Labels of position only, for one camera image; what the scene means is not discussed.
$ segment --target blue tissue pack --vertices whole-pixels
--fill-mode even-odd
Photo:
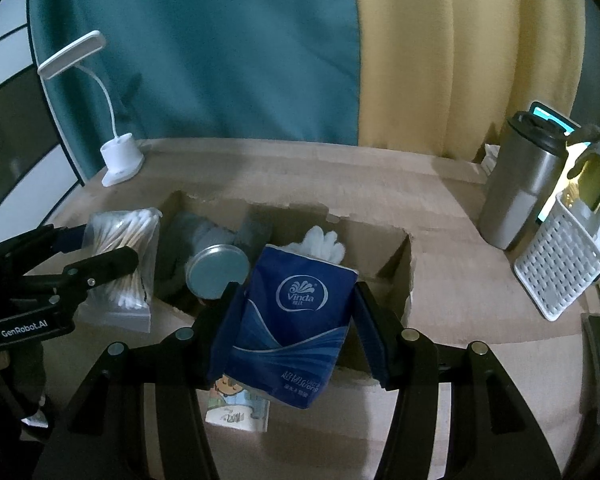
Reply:
[[[358,273],[267,245],[251,273],[225,373],[296,408],[329,381]]]

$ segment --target lamp head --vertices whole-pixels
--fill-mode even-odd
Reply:
[[[42,79],[51,79],[77,64],[85,57],[102,50],[107,40],[99,30],[92,30],[62,48],[38,67]]]

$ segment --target vinda logo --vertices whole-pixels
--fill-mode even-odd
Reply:
[[[328,297],[329,291],[323,282],[302,274],[289,276],[276,291],[278,306],[287,312],[320,310]]]

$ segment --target white desk lamp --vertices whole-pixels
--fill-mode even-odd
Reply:
[[[144,162],[144,155],[138,149],[132,134],[118,136],[116,120],[113,115],[113,106],[111,105],[111,98],[107,89],[98,76],[80,64],[85,57],[102,50],[106,44],[107,40],[102,33],[99,30],[92,30],[42,62],[38,67],[38,75],[43,79],[51,79],[68,68],[75,66],[85,74],[93,77],[100,88],[102,88],[107,98],[107,104],[109,105],[111,129],[113,130],[114,137],[105,142],[100,148],[104,163],[107,165],[107,173],[102,178],[102,185],[109,187],[129,180],[138,173]]]

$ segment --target white plastic basket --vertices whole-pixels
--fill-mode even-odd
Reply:
[[[600,274],[600,250],[562,203],[561,193],[513,270],[549,321],[558,319]]]

